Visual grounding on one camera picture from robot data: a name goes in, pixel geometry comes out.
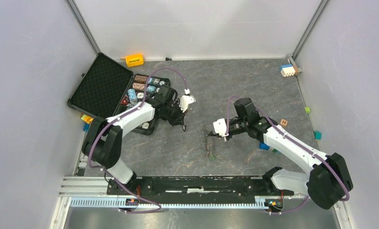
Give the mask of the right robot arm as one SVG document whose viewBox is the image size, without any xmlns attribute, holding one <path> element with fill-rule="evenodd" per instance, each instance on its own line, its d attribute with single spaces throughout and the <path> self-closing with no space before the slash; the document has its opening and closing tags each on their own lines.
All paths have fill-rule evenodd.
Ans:
<svg viewBox="0 0 379 229">
<path fill-rule="evenodd" d="M 302 172 L 281 167 L 269 170 L 262 182 L 267 194 L 293 191 L 309 197 L 322 209 L 330 209 L 339 201 L 349 201 L 353 182 L 343 156 L 338 153 L 329 155 L 292 136 L 257 108 L 250 98 L 237 97 L 234 107 L 237 115 L 213 122 L 208 136 L 229 140 L 247 133 L 252 139 L 278 150 L 302 169 Z"/>
</svg>

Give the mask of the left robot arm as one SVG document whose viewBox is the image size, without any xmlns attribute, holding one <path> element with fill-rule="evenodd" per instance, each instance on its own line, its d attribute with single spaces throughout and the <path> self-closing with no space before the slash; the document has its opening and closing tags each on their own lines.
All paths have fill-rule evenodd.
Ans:
<svg viewBox="0 0 379 229">
<path fill-rule="evenodd" d="M 123 138 L 139 125 L 154 119 L 162 119 L 170 125 L 180 125 L 184 130 L 184 117 L 195 98 L 185 90 L 177 97 L 177 91 L 167 85 L 161 86 L 153 95 L 146 95 L 133 108 L 106 119 L 92 120 L 82 145 L 82 153 L 88 157 L 87 164 L 94 161 L 119 181 L 119 189 L 132 194 L 137 188 L 135 173 L 121 159 Z"/>
</svg>

